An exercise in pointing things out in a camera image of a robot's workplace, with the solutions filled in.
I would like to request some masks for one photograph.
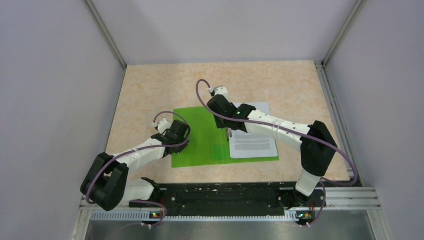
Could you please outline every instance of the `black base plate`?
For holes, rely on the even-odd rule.
[[[284,216],[293,207],[321,206],[322,190],[308,198],[294,191],[295,182],[159,184],[153,202],[168,209],[168,216],[259,217]],[[147,205],[130,203],[130,208]]]

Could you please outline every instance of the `black joint housing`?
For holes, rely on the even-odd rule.
[[[313,125],[309,125],[309,128],[308,136],[323,140],[337,148],[334,138],[324,123],[315,121]],[[302,141],[300,153],[303,169],[314,176],[324,177],[336,151],[305,137],[301,137],[300,140]]]
[[[247,104],[241,104],[240,107],[237,108],[221,94],[212,97],[207,103],[207,106],[219,115],[240,120],[249,120],[248,116],[251,114],[251,112],[256,111],[256,107]],[[230,128],[232,130],[241,130],[247,133],[244,122],[225,120],[218,116],[214,117],[216,127],[219,129]]]
[[[81,185],[81,193],[86,195],[96,175],[104,165],[110,162],[113,156],[100,153],[94,160],[91,168]],[[124,197],[127,184],[128,167],[125,163],[113,162],[96,181],[89,198],[105,211],[114,209]]]
[[[190,127],[185,122],[180,120],[174,120],[171,127],[164,132],[164,134],[155,134],[151,136],[152,139],[157,139],[162,142],[162,145],[176,145],[183,143],[190,133]],[[179,147],[167,147],[163,157],[169,154],[179,154],[189,145],[189,141],[186,144]]]

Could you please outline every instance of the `enclosure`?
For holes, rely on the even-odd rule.
[[[146,124],[155,113],[200,106],[194,86],[207,77],[240,102],[266,100],[279,117],[327,121],[358,168],[358,185],[328,187],[310,229],[274,218],[169,217],[112,239],[421,239],[423,11],[421,0],[3,1],[0,238],[105,239],[141,221],[101,215],[80,186],[99,153],[152,135]],[[151,164],[137,177],[293,188],[299,156],[278,150],[280,161],[252,165],[265,178],[253,169],[242,175],[239,164],[203,176],[171,168],[170,158],[160,162],[164,174],[152,175],[159,168]],[[342,169],[351,179],[337,161],[332,174]]]

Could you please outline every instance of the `gray wall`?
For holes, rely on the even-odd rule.
[[[0,239],[71,237],[123,71],[82,0],[0,3]]]
[[[355,0],[94,0],[126,63],[322,60]]]
[[[424,1],[368,1],[329,66],[395,239],[423,239]]]

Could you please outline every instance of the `metal edge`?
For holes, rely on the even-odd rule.
[[[97,25],[98,30],[100,31],[101,35],[106,41],[113,56],[119,62],[119,65],[122,67],[122,69],[124,70],[127,69],[127,64],[125,63],[124,58],[122,57],[122,54],[119,51],[118,46],[116,45],[114,39],[112,38],[108,28],[103,22],[102,17],[99,14],[99,11],[97,11],[97,8],[93,3],[93,0],[83,0],[83,2],[85,3],[85,6],[87,7],[91,16],[93,17],[93,20],[95,24]]]
[[[85,240],[89,230],[92,210],[80,209],[73,229],[71,240]]]
[[[327,102],[327,106],[330,112],[331,119],[333,121],[336,135],[338,140],[340,141],[340,148],[352,159],[353,163],[358,168],[358,165],[355,162],[355,154],[351,146],[351,142],[349,140],[349,134],[347,132],[347,128],[345,126],[345,121],[343,120],[342,113],[334,93],[333,87],[330,83],[328,74],[323,65],[315,61],[316,71],[318,73],[318,78],[321,83],[322,91],[324,93],[325,101]],[[349,166],[348,162],[345,160],[347,171],[349,172],[349,176],[353,178],[352,168]]]
[[[349,16],[347,17],[346,21],[344,22],[343,26],[341,27],[339,33],[337,34],[336,38],[334,39],[333,43],[331,44],[331,47],[327,54],[325,55],[324,61],[322,62],[322,65],[324,68],[328,66],[330,61],[332,60],[335,52],[339,48],[340,44],[343,42],[343,39],[345,38],[346,34],[352,27],[355,19],[357,18],[359,12],[364,7],[367,0],[357,0],[355,5],[353,6],[353,9],[350,11]]]
[[[368,210],[366,212],[368,213],[369,223],[371,224],[375,240],[395,239],[382,210]]]

